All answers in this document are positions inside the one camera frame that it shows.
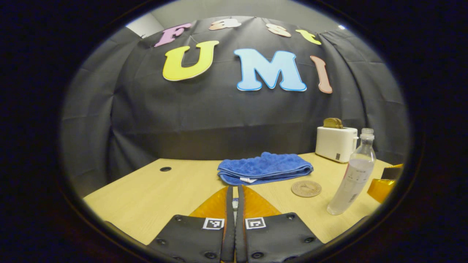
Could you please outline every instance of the wooden table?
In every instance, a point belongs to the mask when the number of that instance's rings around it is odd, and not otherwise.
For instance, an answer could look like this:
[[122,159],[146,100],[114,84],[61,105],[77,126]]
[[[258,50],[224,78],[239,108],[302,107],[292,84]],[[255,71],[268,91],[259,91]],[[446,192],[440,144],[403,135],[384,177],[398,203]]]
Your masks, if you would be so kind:
[[[353,205],[341,215],[326,211],[343,178],[347,163],[331,161],[315,153],[300,154],[314,171],[290,180],[251,185],[280,212],[295,212],[324,243],[337,237],[380,204],[367,194],[371,180]],[[221,161],[158,159],[135,172],[84,197],[86,204],[134,239],[149,244],[169,219],[189,215],[219,189],[227,186],[218,176]],[[171,167],[161,172],[162,167]],[[380,178],[390,164],[377,160],[371,178]],[[291,192],[294,182],[312,180],[322,186],[315,197],[299,197]]]

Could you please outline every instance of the blue letter m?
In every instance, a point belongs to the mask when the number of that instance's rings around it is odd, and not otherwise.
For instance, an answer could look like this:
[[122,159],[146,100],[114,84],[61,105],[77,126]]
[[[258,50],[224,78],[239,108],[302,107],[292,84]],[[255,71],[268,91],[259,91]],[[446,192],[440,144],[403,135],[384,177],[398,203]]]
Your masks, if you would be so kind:
[[257,50],[244,48],[234,50],[241,58],[242,81],[237,83],[240,90],[259,90],[262,83],[255,78],[255,71],[262,77],[269,88],[274,88],[279,73],[283,81],[279,86],[284,90],[305,91],[307,86],[301,81],[294,59],[296,55],[287,51],[276,51],[271,62]]

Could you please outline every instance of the toaster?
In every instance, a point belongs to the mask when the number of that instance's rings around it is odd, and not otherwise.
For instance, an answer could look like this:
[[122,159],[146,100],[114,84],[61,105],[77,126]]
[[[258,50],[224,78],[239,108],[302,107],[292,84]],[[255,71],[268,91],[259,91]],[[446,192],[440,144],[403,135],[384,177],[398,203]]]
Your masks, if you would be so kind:
[[317,144],[315,153],[338,162],[348,162],[351,153],[356,150],[358,130],[343,127],[317,127]]

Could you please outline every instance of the black fabric backdrop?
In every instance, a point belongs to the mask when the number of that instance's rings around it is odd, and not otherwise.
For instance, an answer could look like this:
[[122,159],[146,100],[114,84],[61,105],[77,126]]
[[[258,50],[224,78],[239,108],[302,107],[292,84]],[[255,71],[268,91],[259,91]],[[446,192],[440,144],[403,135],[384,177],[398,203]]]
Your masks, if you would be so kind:
[[[236,18],[241,26],[216,31],[212,22]],[[280,25],[292,37],[269,32]],[[64,165],[84,196],[158,158],[222,160],[261,152],[315,151],[316,129],[328,117],[344,126],[374,129],[380,160],[404,161],[409,141],[406,107],[398,84],[382,59],[347,30],[307,41],[284,22],[245,16],[192,22],[175,41],[154,48],[162,32],[141,39],[123,28],[105,41],[78,70],[64,102],[61,143]],[[190,46],[182,66],[198,61],[197,43],[218,40],[211,67],[188,80],[162,76],[165,53]],[[253,48],[269,61],[276,51],[296,55],[305,92],[240,91],[240,58],[234,50]],[[323,59],[332,94],[318,89],[314,55]]]

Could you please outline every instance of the wooden coaster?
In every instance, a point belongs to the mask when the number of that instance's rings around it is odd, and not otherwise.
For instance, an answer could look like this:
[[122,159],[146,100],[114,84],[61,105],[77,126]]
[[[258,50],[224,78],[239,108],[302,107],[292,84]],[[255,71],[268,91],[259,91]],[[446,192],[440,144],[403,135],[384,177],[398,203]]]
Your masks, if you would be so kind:
[[322,191],[322,187],[313,181],[299,181],[292,185],[291,191],[300,197],[314,197]]

